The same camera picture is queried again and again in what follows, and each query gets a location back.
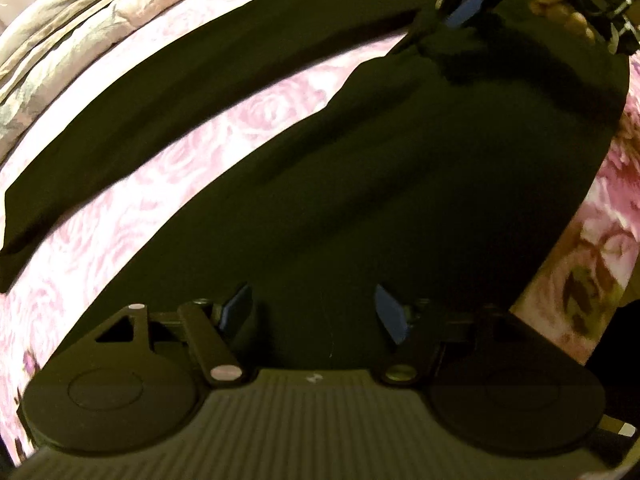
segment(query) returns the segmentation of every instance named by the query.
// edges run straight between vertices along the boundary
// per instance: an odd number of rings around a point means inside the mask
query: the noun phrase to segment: beige blanket
[[[0,36],[0,161],[97,57],[180,0],[37,0]]]

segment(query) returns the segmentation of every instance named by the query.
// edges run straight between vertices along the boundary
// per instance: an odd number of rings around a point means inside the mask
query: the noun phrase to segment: pink rose pattern
[[[137,63],[250,0],[183,0],[102,56],[38,118],[0,170],[4,192],[93,98]],[[8,294],[0,296],[0,436],[16,463],[33,453],[15,413],[28,381],[131,257],[196,193],[261,144],[322,109],[362,62],[403,33],[321,62],[272,85],[174,142],[128,178],[62,219]],[[576,216],[513,307],[585,362],[638,256],[640,62],[606,160]]]

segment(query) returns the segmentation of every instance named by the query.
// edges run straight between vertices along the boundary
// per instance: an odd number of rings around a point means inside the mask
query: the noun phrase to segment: ribbed gray surface
[[[248,386],[212,393],[158,446],[108,459],[43,448],[11,478],[574,480],[603,468],[586,450],[519,460],[474,449],[441,428],[417,393],[380,386],[366,370],[262,370]]]

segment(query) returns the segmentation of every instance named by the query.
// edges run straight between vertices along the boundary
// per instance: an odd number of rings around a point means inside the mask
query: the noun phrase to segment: bed
[[[0,38],[2,193],[119,76],[250,0],[89,1],[76,0],[79,8],[93,10],[58,23],[58,36],[46,20],[29,29],[31,46],[18,54],[24,38]],[[50,20],[60,3],[44,3]],[[384,56],[403,36],[398,31],[327,59],[211,118],[69,213],[49,234],[0,296],[0,436],[15,463],[33,452],[15,413],[21,393],[106,284],[199,190],[322,109],[360,63]],[[512,307],[582,364],[619,305],[638,257],[640,57],[630,58],[630,73],[618,134],[584,203]]]

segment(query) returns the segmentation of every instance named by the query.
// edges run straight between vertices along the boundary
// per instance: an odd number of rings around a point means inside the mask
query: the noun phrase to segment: pink floral bedsheet
[[[119,76],[247,1],[184,0],[115,46],[38,118],[0,170],[0,190]],[[384,56],[402,36],[335,56],[212,118],[46,238],[12,290],[0,296],[0,436],[16,463],[33,452],[15,414],[21,392],[106,284],[197,192],[271,137],[322,109],[360,63]],[[640,62],[630,63],[631,88],[609,155],[571,225],[513,307],[582,363],[638,256]]]

